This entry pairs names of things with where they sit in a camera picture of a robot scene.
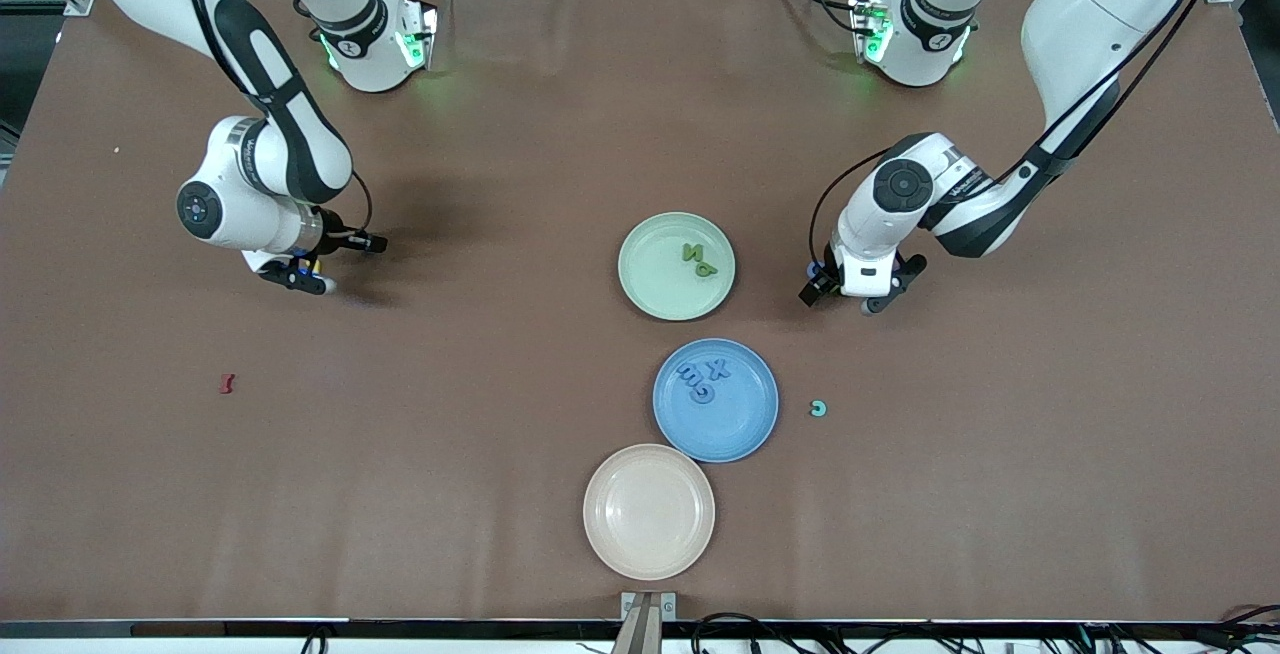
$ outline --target blue plate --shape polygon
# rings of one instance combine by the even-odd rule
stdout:
[[[658,370],[653,413],[667,442],[689,458],[736,462],[773,431],[778,384],[768,363],[736,340],[691,340]]]

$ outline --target plate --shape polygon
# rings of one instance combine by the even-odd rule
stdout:
[[[736,267],[727,235],[690,212],[646,218],[618,252],[622,291],[640,311],[667,321],[712,312],[733,288]]]
[[[582,525],[595,554],[620,575],[657,581],[691,567],[716,526],[707,475],[662,444],[627,445],[586,485]]]
[[[658,370],[653,413],[667,442],[686,456],[736,462],[773,431],[778,384],[768,363],[736,340],[692,340]]]

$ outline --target brown tabletop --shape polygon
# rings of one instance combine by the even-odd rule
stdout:
[[[370,95],[260,0],[392,241],[334,257],[332,298],[178,224],[210,127],[251,113],[215,65],[102,0],[67,22],[0,195],[0,617],[616,616],[644,585],[595,558],[581,495],[662,442],[653,378],[705,337],[762,355],[782,412],[704,467],[712,544],[660,585],[682,614],[1280,599],[1280,138],[1233,13],[1192,17],[996,256],[918,233],[929,270],[863,317],[796,299],[814,200],[915,131],[1019,156],[1030,0],[987,0],[931,90],[860,69],[803,0],[429,1],[435,70]],[[358,218],[358,189],[337,207]],[[623,235],[669,209],[737,253],[701,321],[617,282]]]

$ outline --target green plate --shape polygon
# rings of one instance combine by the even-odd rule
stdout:
[[[689,321],[707,315],[733,288],[733,247],[712,221],[664,212],[640,221],[618,253],[622,291],[646,315]]]

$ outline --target plate rim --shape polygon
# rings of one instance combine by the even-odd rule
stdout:
[[[731,267],[732,267],[732,276],[728,276],[728,285],[724,288],[724,293],[718,299],[714,299],[714,302],[710,305],[709,308],[707,308],[707,311],[700,311],[700,312],[698,312],[698,314],[695,314],[692,316],[686,316],[686,317],[668,317],[668,316],[662,316],[660,314],[658,314],[657,311],[654,311],[653,307],[650,307],[650,306],[648,306],[645,303],[641,303],[641,299],[636,296],[635,291],[632,291],[630,288],[630,285],[627,285],[627,278],[622,276],[622,261],[626,257],[627,248],[628,247],[634,247],[634,238],[635,238],[637,230],[643,229],[645,225],[649,225],[650,221],[658,220],[658,218],[675,218],[675,216],[695,218],[695,220],[704,221],[705,225],[712,227],[712,230],[716,234],[718,234],[719,238],[724,242],[724,247],[728,250],[728,257],[730,257]],[[709,218],[704,218],[701,215],[695,215],[695,212],[680,211],[680,209],[676,209],[676,211],[668,211],[668,212],[655,212],[655,215],[645,218],[645,220],[640,221],[640,224],[637,224],[635,227],[631,227],[631,230],[628,230],[626,238],[622,239],[622,247],[618,248],[618,284],[622,285],[622,293],[626,294],[627,299],[630,299],[630,302],[632,305],[635,305],[636,308],[640,308],[641,312],[645,312],[649,316],[657,317],[657,320],[662,320],[662,321],[692,321],[692,320],[696,320],[696,317],[705,317],[707,315],[714,312],[724,302],[724,299],[728,298],[728,294],[733,289],[733,282],[736,282],[736,280],[737,280],[737,255],[733,252],[733,243],[732,243],[732,241],[728,239],[728,235],[724,234],[724,230],[721,229],[721,227],[717,225],[716,221],[712,221],[712,220],[709,220]]]
[[[760,439],[759,443],[755,444],[749,452],[746,452],[745,454],[741,454],[741,457],[735,457],[732,459],[723,459],[723,458],[704,459],[704,458],[696,458],[692,454],[689,454],[687,452],[685,452],[685,449],[681,449],[680,445],[676,445],[676,443],[672,442],[671,434],[667,431],[667,427],[662,426],[662,417],[658,416],[658,387],[663,381],[663,376],[662,376],[663,371],[667,371],[668,363],[672,363],[672,361],[676,358],[676,355],[680,355],[686,348],[694,347],[695,344],[701,344],[701,343],[704,343],[704,340],[712,340],[712,343],[727,343],[727,344],[732,344],[735,347],[739,347],[740,349],[745,349],[749,355],[753,355],[753,357],[755,357],[755,360],[760,362],[760,366],[764,367],[764,371],[769,372],[769,380],[773,381],[773,388],[772,388],[773,389],[773,416],[771,417],[771,421],[769,421],[769,430],[764,434],[763,439]],[[742,344],[741,340],[727,339],[727,338],[723,338],[723,337],[707,337],[707,338],[703,338],[703,339],[690,340],[690,343],[687,343],[687,344],[681,344],[681,347],[678,347],[675,352],[672,352],[671,355],[668,355],[668,357],[662,362],[662,366],[658,367],[658,376],[654,376],[654,380],[653,380],[653,397],[652,397],[652,401],[650,401],[650,408],[653,408],[653,421],[658,425],[658,430],[662,431],[663,436],[666,436],[667,443],[671,444],[672,449],[676,449],[676,452],[680,452],[681,454],[685,454],[685,457],[689,457],[694,462],[703,462],[703,463],[708,463],[708,465],[730,465],[730,463],[733,463],[733,462],[740,462],[740,461],[750,457],[750,454],[756,453],[760,449],[760,445],[764,445],[764,443],[769,440],[769,436],[773,435],[773,430],[778,426],[778,416],[782,412],[782,393],[781,393],[781,390],[778,390],[778,379],[777,379],[777,376],[774,376],[773,369],[769,367],[769,363],[765,362],[764,357],[762,357],[762,355],[756,353],[755,349],[751,349],[746,344]]]
[[[591,536],[590,521],[595,518],[593,516],[594,507],[590,506],[593,502],[591,491],[593,488],[596,485],[596,477],[599,476],[599,472],[604,471],[604,467],[607,467],[608,463],[613,462],[614,459],[621,458],[627,453],[632,453],[636,451],[655,451],[655,452],[662,452],[663,456],[668,457],[675,456],[676,461],[678,461],[681,466],[691,467],[691,471],[696,474],[695,485],[698,485],[699,489],[704,491],[707,495],[705,499],[707,512],[708,512],[707,535],[704,536],[703,541],[698,545],[698,550],[691,554],[687,563],[677,568],[677,571],[672,573],[666,573],[663,576],[649,576],[649,575],[637,576],[637,572],[635,572],[634,570],[622,571],[622,568],[616,566],[614,562],[611,562],[600,553],[600,548],[596,544],[595,538]],[[605,530],[607,527],[603,526],[599,527],[599,531],[605,531]],[[662,581],[682,575],[684,572],[689,571],[690,567],[696,564],[698,561],[701,559],[703,554],[707,553],[707,548],[710,545],[712,536],[716,534],[716,490],[712,489],[712,483],[707,477],[707,472],[704,472],[703,468],[698,466],[698,462],[687,457],[684,452],[681,452],[681,449],[676,449],[675,445],[658,444],[654,442],[623,445],[622,449],[618,449],[617,452],[608,454],[608,457],[605,457],[604,461],[600,462],[598,467],[595,467],[595,471],[591,472],[590,480],[588,480],[586,483],[586,490],[582,493],[582,531],[586,534],[586,541],[588,544],[590,544],[591,550],[595,553],[595,558],[603,562],[604,566],[609,567],[609,570],[636,581]]]

